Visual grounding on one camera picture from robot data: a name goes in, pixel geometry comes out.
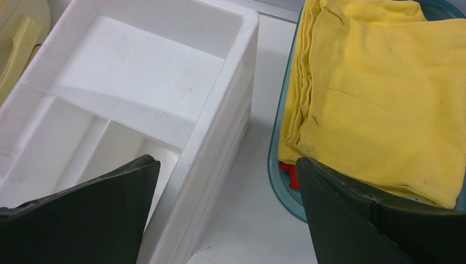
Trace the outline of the white plastic drawer organizer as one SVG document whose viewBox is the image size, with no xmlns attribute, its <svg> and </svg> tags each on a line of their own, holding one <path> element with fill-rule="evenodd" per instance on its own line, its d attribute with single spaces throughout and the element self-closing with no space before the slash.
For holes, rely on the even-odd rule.
<svg viewBox="0 0 466 264">
<path fill-rule="evenodd" d="M 187 263 L 247 130 L 259 15 L 230 1 L 71 1 L 1 106 L 1 205 L 149 154 L 138 263 Z"/>
</svg>

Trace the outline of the teal transparent plastic tray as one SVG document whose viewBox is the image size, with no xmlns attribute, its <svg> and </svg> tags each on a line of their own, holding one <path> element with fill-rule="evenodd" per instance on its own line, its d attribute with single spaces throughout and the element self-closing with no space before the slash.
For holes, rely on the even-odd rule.
<svg viewBox="0 0 466 264">
<path fill-rule="evenodd" d="M 465 15 L 454 5 L 447 1 L 419 1 L 425 18 L 428 21 L 446 20 L 446 19 L 465 19 Z M 306 214 L 303 207 L 301 194 L 298 190 L 291 188 L 297 184 L 295 176 L 290 176 L 295 170 L 289 164 L 282 163 L 278 160 L 279 136 L 282 118 L 286 104 L 286 96 L 289 87 L 291 63 L 293 59 L 295 40 L 298 29 L 295 28 L 290 53 L 285 70 L 284 80 L 282 83 L 280 99 L 276 111 L 273 132 L 270 141 L 268 153 L 268 174 L 271 187 L 281 204 L 290 214 L 307 223 Z"/>
</svg>

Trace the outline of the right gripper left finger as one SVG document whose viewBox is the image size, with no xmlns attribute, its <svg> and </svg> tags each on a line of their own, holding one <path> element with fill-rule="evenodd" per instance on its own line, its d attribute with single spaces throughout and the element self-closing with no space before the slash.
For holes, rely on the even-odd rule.
<svg viewBox="0 0 466 264">
<path fill-rule="evenodd" d="M 143 155 L 66 190 L 1 208 L 1 263 L 136 263 L 160 172 Z"/>
</svg>

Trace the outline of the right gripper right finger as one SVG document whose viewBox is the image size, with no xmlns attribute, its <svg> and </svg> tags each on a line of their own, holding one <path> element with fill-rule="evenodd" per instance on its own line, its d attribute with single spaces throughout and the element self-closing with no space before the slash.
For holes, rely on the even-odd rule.
<svg viewBox="0 0 466 264">
<path fill-rule="evenodd" d="M 308 157 L 296 173 L 319 263 L 465 263 L 465 212 L 392 195 Z"/>
</svg>

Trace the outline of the yellow garment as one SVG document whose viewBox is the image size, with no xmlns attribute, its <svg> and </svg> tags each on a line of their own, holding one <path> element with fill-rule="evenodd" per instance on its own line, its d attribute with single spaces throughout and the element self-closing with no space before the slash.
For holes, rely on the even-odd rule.
<svg viewBox="0 0 466 264">
<path fill-rule="evenodd" d="M 278 160 L 311 157 L 388 193 L 454 208 L 465 175 L 465 19 L 415 1 L 306 1 Z"/>
</svg>

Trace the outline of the yellow hard-shell suitcase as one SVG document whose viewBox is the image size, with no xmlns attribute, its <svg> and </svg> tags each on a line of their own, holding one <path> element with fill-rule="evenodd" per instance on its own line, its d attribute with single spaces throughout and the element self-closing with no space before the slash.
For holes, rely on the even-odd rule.
<svg viewBox="0 0 466 264">
<path fill-rule="evenodd" d="M 51 29 L 47 1 L 1 1 L 1 103 L 10 94 Z"/>
</svg>

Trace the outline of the red white striped garment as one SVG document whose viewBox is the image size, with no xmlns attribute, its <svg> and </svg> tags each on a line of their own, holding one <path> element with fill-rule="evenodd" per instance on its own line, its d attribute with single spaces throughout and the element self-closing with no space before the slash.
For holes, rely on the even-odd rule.
<svg viewBox="0 0 466 264">
<path fill-rule="evenodd" d="M 285 171 L 289 175 L 289 188 L 293 190 L 299 190 L 299 183 L 297 179 L 297 174 L 296 174 L 296 167 L 295 165 L 292 164 L 287 164 L 285 162 L 279 162 L 279 168 L 282 171 Z"/>
</svg>

